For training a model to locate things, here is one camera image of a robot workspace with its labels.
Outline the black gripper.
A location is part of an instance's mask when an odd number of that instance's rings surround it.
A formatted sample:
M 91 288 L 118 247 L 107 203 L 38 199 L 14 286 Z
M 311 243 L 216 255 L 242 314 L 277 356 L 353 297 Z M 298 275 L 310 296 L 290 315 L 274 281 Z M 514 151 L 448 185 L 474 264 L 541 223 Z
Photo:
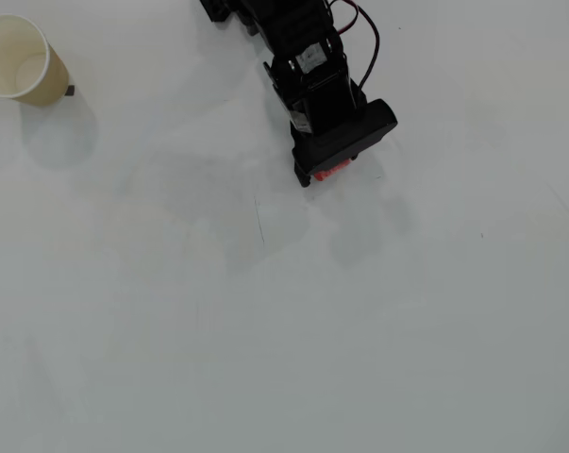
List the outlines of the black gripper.
M 317 42 L 293 59 L 263 66 L 289 116 L 294 172 L 303 188 L 355 161 L 397 126 L 389 105 L 368 101 L 350 77 L 340 42 Z

